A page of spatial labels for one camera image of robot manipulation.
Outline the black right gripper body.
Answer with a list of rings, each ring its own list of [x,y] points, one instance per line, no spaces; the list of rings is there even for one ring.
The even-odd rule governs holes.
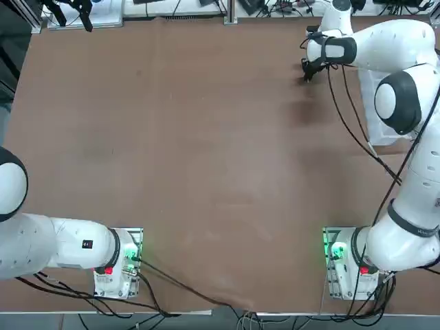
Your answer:
[[[322,63],[314,63],[306,58],[301,59],[301,67],[305,74],[316,74],[320,71],[322,71],[326,65]]]

